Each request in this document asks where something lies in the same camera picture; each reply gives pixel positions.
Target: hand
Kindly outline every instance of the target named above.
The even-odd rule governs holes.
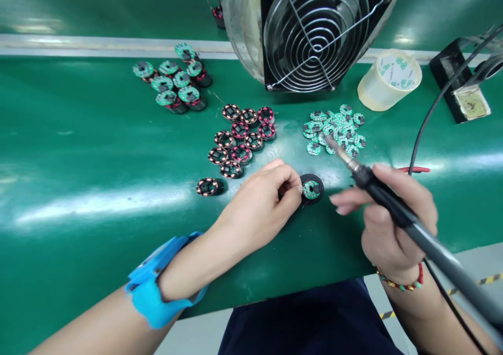
[[[209,231],[225,231],[247,254],[267,245],[301,203],[302,183],[290,165],[275,159],[252,174]]]
[[[433,196],[414,178],[390,166],[375,164],[374,174],[388,184],[419,216],[426,228],[437,234],[438,213]],[[374,202],[367,192],[355,187],[330,197],[337,212],[347,215],[361,205]],[[362,248],[372,263],[377,265],[388,279],[399,284],[413,283],[419,275],[418,264],[424,253],[400,228],[396,227],[386,208],[371,204],[364,212],[365,230]]]

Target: fan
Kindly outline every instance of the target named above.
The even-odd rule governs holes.
[[[223,5],[236,54],[268,91],[311,92],[337,88],[395,2],[223,0]]]

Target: floor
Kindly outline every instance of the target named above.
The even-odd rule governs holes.
[[[465,265],[474,279],[480,280],[503,272],[503,243],[485,246],[458,253],[456,257]],[[441,275],[442,284],[451,289],[452,284]],[[390,303],[377,275],[365,277],[372,301],[380,314],[391,311]],[[485,284],[482,287],[494,300],[503,305],[503,281]],[[457,294],[455,299],[471,314],[473,309]],[[220,341],[232,310],[226,309],[207,315],[182,320],[173,327],[162,342],[156,355],[211,355],[217,354]],[[403,331],[396,317],[384,320],[395,345],[406,355],[417,355],[414,345]],[[197,333],[198,340],[193,340]]]

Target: left hand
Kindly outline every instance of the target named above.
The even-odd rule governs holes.
[[[275,159],[252,174],[239,188],[209,232],[225,232],[234,245],[251,254],[267,245],[301,203],[297,172]]]

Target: person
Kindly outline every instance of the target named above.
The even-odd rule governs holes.
[[[374,165],[373,170],[436,235],[438,214],[430,192],[400,170],[380,164]],[[266,246],[297,210],[301,194],[299,175],[281,159],[251,175],[211,228],[183,247],[159,275],[157,285],[162,299],[169,302],[196,295],[243,258]],[[411,285],[418,280],[424,254],[394,226],[384,207],[374,204],[358,188],[335,194],[330,200],[341,215],[367,205],[362,247],[368,260],[395,283]],[[233,224],[237,220],[242,223],[239,231]],[[401,291],[384,281],[382,284],[400,323],[420,353],[479,354],[426,269],[421,288],[413,291]],[[486,351],[501,353],[477,322],[459,306],[458,309]],[[163,328],[152,329],[121,287],[40,344],[32,354],[153,354],[181,313]],[[400,353],[361,279],[236,308],[219,354],[348,351]]]

